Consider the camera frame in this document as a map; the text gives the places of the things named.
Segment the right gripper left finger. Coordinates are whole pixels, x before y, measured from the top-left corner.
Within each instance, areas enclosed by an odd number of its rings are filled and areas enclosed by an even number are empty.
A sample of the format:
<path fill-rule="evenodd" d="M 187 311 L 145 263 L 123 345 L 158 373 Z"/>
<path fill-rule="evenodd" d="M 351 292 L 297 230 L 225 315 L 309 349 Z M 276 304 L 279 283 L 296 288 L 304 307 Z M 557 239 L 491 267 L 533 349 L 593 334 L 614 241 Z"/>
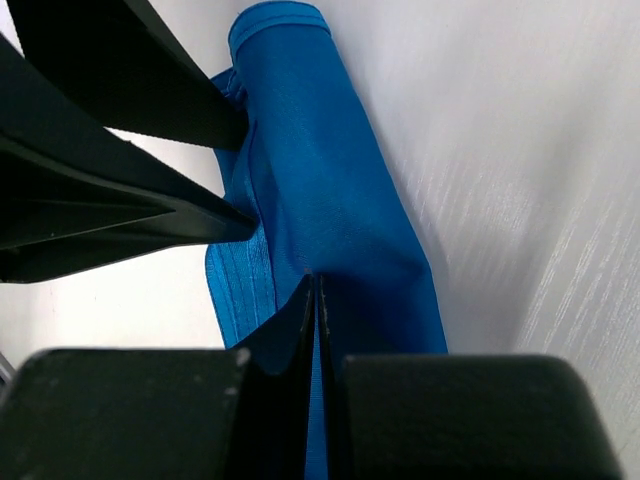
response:
<path fill-rule="evenodd" d="M 300 479 L 314 281 L 227 350 L 52 349 L 1 398 L 5 479 Z"/>

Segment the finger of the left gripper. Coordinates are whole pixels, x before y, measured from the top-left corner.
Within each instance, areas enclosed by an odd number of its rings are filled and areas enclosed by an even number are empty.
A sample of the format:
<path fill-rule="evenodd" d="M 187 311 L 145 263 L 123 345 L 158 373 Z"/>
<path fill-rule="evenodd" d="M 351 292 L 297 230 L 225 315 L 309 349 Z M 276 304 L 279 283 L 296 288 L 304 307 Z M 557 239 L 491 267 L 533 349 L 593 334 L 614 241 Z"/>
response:
<path fill-rule="evenodd" d="M 222 198 L 103 128 L 2 42 L 3 282 L 244 241 L 255 228 Z"/>
<path fill-rule="evenodd" d="M 15 0 L 26 60 L 103 126 L 237 151 L 248 132 L 147 1 Z"/>

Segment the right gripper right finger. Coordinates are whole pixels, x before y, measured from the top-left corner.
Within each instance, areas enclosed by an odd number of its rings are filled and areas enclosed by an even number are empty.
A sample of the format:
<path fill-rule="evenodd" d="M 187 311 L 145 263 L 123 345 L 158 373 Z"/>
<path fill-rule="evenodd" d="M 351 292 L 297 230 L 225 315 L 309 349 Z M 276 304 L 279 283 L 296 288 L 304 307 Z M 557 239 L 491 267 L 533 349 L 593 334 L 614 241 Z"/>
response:
<path fill-rule="evenodd" d="M 398 352 L 325 278 L 317 323 L 331 478 L 622 477 L 565 360 Z"/>

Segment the blue cloth napkin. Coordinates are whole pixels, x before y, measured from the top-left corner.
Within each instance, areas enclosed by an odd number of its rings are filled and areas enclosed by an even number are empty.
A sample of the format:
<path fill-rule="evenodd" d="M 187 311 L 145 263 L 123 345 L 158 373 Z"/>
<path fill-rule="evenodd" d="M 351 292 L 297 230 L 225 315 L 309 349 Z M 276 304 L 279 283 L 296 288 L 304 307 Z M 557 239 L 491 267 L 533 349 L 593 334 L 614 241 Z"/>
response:
<path fill-rule="evenodd" d="M 447 343 L 433 276 L 372 127 L 314 6 L 270 1 L 229 32 L 231 67 L 213 82 L 249 118 L 237 152 L 216 153 L 226 200 L 257 224 L 213 244 L 206 276 L 226 347 L 264 324 L 301 278 L 319 275 L 356 334 L 407 353 Z"/>

